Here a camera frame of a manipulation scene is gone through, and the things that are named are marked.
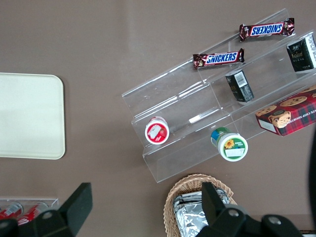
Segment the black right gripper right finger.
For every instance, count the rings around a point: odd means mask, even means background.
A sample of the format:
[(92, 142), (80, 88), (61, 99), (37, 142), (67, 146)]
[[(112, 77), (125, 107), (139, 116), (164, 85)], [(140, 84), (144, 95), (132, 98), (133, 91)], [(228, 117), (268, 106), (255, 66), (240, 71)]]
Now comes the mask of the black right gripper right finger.
[(256, 221), (236, 205), (227, 207), (211, 183), (202, 184), (202, 209), (208, 226), (198, 237), (301, 237), (303, 234), (287, 218), (269, 214)]

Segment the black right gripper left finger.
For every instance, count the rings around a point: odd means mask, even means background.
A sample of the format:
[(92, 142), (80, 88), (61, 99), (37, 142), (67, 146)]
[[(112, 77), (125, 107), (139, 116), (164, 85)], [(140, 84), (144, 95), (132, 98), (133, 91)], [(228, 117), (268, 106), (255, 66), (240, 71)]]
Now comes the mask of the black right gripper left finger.
[(49, 209), (19, 226), (15, 219), (0, 222), (2, 237), (75, 237), (93, 207), (90, 183), (81, 183), (58, 208)]

